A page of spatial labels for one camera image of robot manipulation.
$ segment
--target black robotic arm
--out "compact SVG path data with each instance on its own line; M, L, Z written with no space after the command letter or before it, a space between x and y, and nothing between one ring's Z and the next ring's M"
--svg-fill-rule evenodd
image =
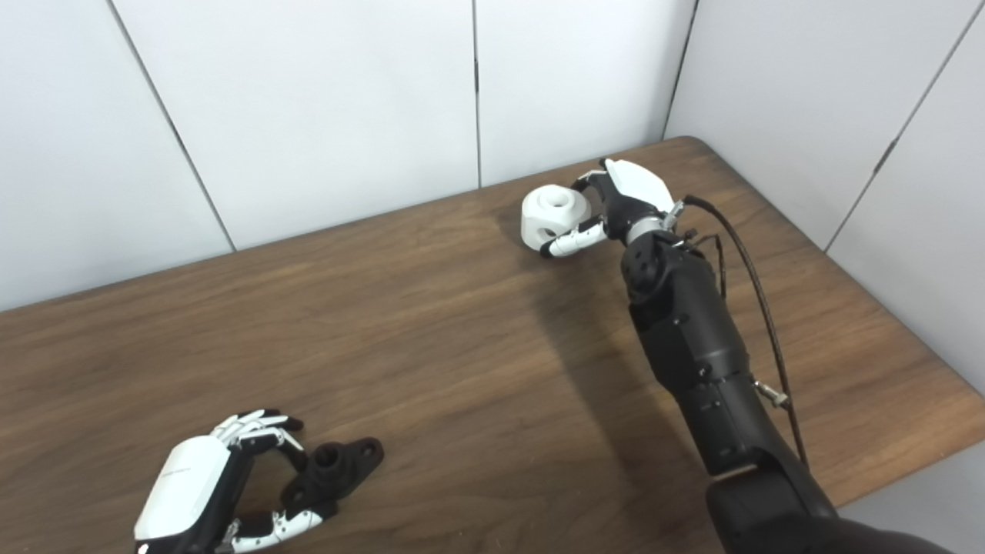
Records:
M663 181L626 161L603 160L572 186L597 191L602 213L541 247L544 257L571 255L604 238L626 249L621 263L629 315L657 381L677 400L705 469L719 477L708 511L728 554L948 554L923 539L839 519L821 486L770 421L758 394L791 412L784 392L757 381L749 354L716 285L712 265L677 233L685 206L711 212L743 258L745 248L708 202L674 202ZM767 324L768 308L755 279ZM782 358L775 343L777 362Z

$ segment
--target black forearm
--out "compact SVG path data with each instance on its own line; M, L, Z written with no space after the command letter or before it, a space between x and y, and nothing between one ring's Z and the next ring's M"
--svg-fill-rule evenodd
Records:
M643 286L640 260L646 260L645 276L651 280ZM633 242L625 253L627 265L627 277L636 277L627 278L629 309L643 351L657 381L677 400L708 473L751 466L776 470L808 514L833 516L827 497L756 396L746 346L718 294L711 266L657 237Z

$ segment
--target robotic arm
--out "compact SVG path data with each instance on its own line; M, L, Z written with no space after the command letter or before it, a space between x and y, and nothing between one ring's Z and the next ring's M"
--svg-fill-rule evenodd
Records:
M379 465L383 447L362 439L327 443L309 458L290 431L301 421L277 410L229 416L209 435L174 447L134 526L137 554L230 554L273 546L338 513ZM298 476L281 495L282 508L235 517L254 456L279 450Z
M723 224L750 269L772 330L755 270L735 230L705 200L688 196L675 202L657 175L636 164L607 159L601 165L602 171L586 173L571 188L594 189L602 213L545 242L540 253L546 258L572 255L603 239L625 245L621 271L629 316L654 376L688 423L705 469L718 477L708 487L706 502L725 551L948 554L917 537L837 517L806 464L775 335L771 332L782 393L753 377L725 304L724 279L719 290L711 264L698 243L690 242L695 233L679 236L677 222L686 206L694 206ZM801 459L777 432L757 394L791 412Z

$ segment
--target white wall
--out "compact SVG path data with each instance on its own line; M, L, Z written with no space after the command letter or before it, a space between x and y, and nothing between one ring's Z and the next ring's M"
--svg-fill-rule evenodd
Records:
M476 0L482 181L656 142L694 0Z
M0 7L0 310L229 252L102 2Z
M476 188L468 0L116 0L237 247Z
M985 18L951 62L829 254L985 392Z
M711 146L817 245L978 0L701 0L667 136Z

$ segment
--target wooden table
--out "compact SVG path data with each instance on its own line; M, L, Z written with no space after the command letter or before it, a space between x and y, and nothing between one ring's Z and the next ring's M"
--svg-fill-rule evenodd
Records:
M982 399L703 144L618 157L745 238L836 504L985 439ZM621 247L545 261L518 238L524 194L594 167L0 314L0 550L129 551L171 447L267 406L305 420L309 447L387 452L277 552L720 552L708 478L629 326ZM729 305L777 384L728 250ZM241 505L272 508L290 475L261 457Z

